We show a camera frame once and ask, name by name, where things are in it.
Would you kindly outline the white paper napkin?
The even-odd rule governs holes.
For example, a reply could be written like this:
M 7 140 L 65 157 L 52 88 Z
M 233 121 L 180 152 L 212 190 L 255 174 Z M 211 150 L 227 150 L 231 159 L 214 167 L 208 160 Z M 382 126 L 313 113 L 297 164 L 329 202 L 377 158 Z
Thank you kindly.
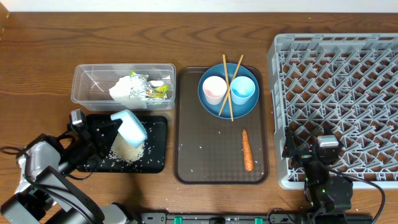
M 139 99 L 129 99 L 129 94 L 130 94 L 130 75 L 121 77 L 113 86 L 112 88 L 109 89 L 109 94 L 112 97 L 114 101 L 117 101 L 118 103 L 121 103 L 122 105 L 126 106 L 130 110 L 146 110 L 150 109 L 155 106 L 155 105 L 161 105 L 164 100 L 163 98 L 145 98 L 142 100 Z M 169 90 L 172 90 L 172 84 L 169 81 L 162 81 L 162 80 L 151 80 L 148 81 L 148 84 L 152 87 L 158 87 L 158 86 L 163 86 L 167 85 L 169 87 Z

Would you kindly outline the light blue bowl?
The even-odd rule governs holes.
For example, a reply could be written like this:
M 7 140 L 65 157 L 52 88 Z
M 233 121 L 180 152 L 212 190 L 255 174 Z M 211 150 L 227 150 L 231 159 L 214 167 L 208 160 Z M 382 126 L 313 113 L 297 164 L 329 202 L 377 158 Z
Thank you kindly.
M 118 132 L 133 148 L 138 148 L 147 139 L 145 127 L 132 111 L 123 110 L 112 114 L 110 118 L 122 121 Z

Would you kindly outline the pile of white rice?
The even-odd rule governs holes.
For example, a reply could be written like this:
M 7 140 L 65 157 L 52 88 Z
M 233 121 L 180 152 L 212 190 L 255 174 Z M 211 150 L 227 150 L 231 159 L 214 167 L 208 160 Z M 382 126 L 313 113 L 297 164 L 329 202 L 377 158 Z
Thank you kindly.
M 128 164 L 138 161 L 144 155 L 145 141 L 138 147 L 132 147 L 120 133 L 116 136 L 109 157 L 117 161 L 124 161 Z

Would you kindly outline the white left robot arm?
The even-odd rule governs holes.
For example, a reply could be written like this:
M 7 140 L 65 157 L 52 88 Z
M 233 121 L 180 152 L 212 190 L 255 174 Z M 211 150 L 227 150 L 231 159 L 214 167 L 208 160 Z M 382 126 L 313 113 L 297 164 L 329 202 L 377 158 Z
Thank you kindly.
M 58 137 L 41 134 L 26 147 L 4 147 L 15 154 L 22 170 L 16 193 L 1 206 L 10 223 L 40 223 L 54 204 L 61 209 L 49 223 L 142 223 L 140 215 L 112 203 L 99 207 L 73 185 L 71 173 L 95 156 L 104 156 L 116 138 L 120 119 L 72 121 Z

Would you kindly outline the yellow green snack packet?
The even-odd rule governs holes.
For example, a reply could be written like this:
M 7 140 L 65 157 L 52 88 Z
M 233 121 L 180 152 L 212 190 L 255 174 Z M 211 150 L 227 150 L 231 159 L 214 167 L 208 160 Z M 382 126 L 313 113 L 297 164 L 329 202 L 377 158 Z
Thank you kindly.
M 166 99 L 169 87 L 167 85 L 149 88 L 146 90 L 146 95 L 149 98 L 163 98 Z

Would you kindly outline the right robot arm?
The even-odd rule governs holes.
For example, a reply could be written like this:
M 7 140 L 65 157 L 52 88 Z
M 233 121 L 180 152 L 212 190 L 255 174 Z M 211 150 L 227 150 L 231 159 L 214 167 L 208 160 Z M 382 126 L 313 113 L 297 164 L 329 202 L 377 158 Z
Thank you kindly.
M 331 176 L 329 168 L 338 160 L 342 147 L 343 143 L 325 127 L 316 143 L 298 149 L 293 132 L 285 128 L 282 156 L 291 160 L 293 168 L 304 170 L 305 196 L 312 204 L 302 215 L 302 223 L 348 223 L 346 211 L 351 208 L 353 182 L 340 175 Z

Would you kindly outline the orange carrot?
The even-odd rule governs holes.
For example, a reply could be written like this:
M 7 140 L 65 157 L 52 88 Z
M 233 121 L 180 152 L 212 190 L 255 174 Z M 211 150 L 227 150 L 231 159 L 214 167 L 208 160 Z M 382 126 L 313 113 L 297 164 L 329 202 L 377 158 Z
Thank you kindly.
M 245 170 L 251 172 L 254 170 L 254 161 L 252 158 L 251 145 L 249 142 L 248 132 L 246 129 L 242 131 L 243 158 Z

